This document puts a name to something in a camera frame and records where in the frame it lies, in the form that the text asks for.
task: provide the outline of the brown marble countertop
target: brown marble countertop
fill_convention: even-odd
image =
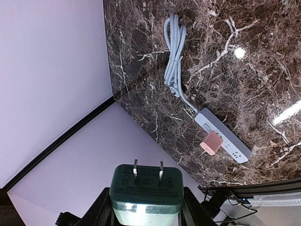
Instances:
[[[106,0],[104,11],[115,98],[201,186],[300,177],[299,0]],[[185,96],[252,150],[248,162],[222,149],[204,152],[196,114],[164,85],[163,25],[171,13],[187,27]]]

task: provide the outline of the black strip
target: black strip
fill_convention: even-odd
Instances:
[[[34,158],[28,165],[26,165],[14,178],[12,178],[4,187],[3,191],[8,192],[13,186],[16,185],[23,177],[26,176],[33,168],[35,168],[41,161],[43,161],[47,156],[49,156],[55,149],[57,149],[62,143],[68,140],[77,131],[88,124],[92,119],[98,116],[101,112],[107,109],[115,102],[114,97],[110,97],[82,120],[72,126],[67,132],[61,135],[56,141],[49,145],[43,152],[41,152],[36,158]]]
[[[286,194],[301,192],[301,178],[290,179],[285,181],[276,181],[271,183],[264,183],[249,186],[235,186],[235,187],[198,187],[202,192],[212,195],[216,191],[232,191],[238,198],[253,198],[254,195],[267,195],[267,194]]]

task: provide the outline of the power outlet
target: power outlet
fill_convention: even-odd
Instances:
[[[251,150],[208,108],[201,110],[194,119],[207,133],[214,131],[222,139],[222,147],[238,163],[249,160]]]

